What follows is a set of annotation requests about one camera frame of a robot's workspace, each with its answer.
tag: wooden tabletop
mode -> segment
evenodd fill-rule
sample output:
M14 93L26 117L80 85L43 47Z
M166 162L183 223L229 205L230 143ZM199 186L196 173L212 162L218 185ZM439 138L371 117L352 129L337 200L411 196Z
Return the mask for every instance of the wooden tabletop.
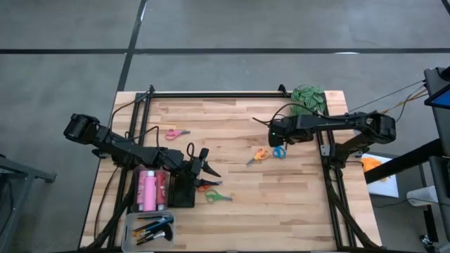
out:
M114 110L133 101L135 94L119 92ZM331 115L347 111L342 91L326 91L326 98ZM287 98L152 99L147 129L160 126L160 145L180 149L185 158L186 146L190 142L195 144L196 155L201 148L209 148L207 160L211 168L221 174L220 180L223 181L223 185L215 189L233 198L233 202L209 204L202 193L197 193L194 208L172 209L176 216L176 245L172 250L336 249L316 141L290 145L284 160L271 156L263 163L246 166L258 148L269 148L267 127L252 117L269 120L277 109L289 102ZM137 133L142 111L141 108ZM132 105L120 110L115 115L112 130L124 135L129 128L131 113ZM282 113L289 115L289 109ZM186 129L191 134L167 141L164 135L168 129ZM334 134L338 143L354 135L352 131L335 131ZM155 146L154 131L146 136L144 145ZM101 161L80 247L93 241L96 212L114 169L111 160ZM113 213L119 177L120 169L107 192L98 231ZM204 172L200 177L217 180ZM350 212L369 238L380 245L361 166L348 163L343 179ZM345 227L342 217L339 217L342 239L346 243ZM122 239L123 222L124 215L119 222L116 245L120 245Z

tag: orange scissors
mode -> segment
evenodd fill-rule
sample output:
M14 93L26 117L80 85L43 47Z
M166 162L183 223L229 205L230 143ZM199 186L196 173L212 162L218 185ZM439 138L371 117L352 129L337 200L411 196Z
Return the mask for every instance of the orange scissors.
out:
M258 148L256 155L247 163L247 166L256 162L257 160L264 160L269 157L269 151L265 148Z
M217 181L217 182L215 182L215 183L218 183L219 185L221 185L221 184L222 184L222 181ZM198 190L199 193L204 193L204 192L207 191L210 187L211 187L211 186L199 186L199 187L197 188L197 190Z

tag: pink container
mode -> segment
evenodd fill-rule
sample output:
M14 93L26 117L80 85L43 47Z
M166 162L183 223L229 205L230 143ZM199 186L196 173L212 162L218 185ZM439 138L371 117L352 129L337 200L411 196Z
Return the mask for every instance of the pink container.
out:
M145 212L156 210L156 178L154 171L147 171L145 181L145 191L143 200L143 210Z
M138 184L138 194L136 197L136 204L139 205L139 211L143 210L143 195L146 186L147 171L143 170L139 172L139 184Z

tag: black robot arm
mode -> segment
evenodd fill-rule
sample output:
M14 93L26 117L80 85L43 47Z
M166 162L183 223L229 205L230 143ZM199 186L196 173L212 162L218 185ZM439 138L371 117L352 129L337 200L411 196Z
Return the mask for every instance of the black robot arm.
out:
M322 147L330 157L330 166L345 168L350 154L367 152L374 143L386 144L395 140L395 120L378 112L345 114L338 116L298 115L274 119L269 125L269 145L295 144L312 141L317 131L355 129L361 133L346 141Z
M103 153L109 154L118 166L128 169L133 169L140 164L148 168L162 167L173 174L189 175L194 186L216 184L197 179L200 170L213 176L220 176L205 161L208 154L207 148L200 151L199 157L191 157L191 160L183 161L184 155L180 150L143 147L112 132L110 128L100 125L99 120L92 116L74 113L64 130L64 136L76 143L96 146L98 149L92 150L93 154L99 157Z

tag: gray floor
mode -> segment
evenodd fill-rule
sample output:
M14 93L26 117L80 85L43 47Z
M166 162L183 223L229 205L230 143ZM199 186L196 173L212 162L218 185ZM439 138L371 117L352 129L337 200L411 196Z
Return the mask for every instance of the gray floor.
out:
M126 48L139 1L0 2L0 48ZM137 47L445 47L450 15L440 0L149 1ZM273 90L300 84L344 90L349 108L421 80L446 54L296 56L134 56L126 91ZM0 55L0 153L56 171L37 182L14 252L75 249L98 160L91 148L63 138L73 112L108 120L124 56ZM415 87L367 106L385 109ZM394 117L398 110L392 112ZM431 110L409 103L397 140L374 151L400 155L437 137ZM402 172L399 190L420 187L418 171ZM374 197L374 205L386 200ZM421 209L375 209L383 245L422 252Z

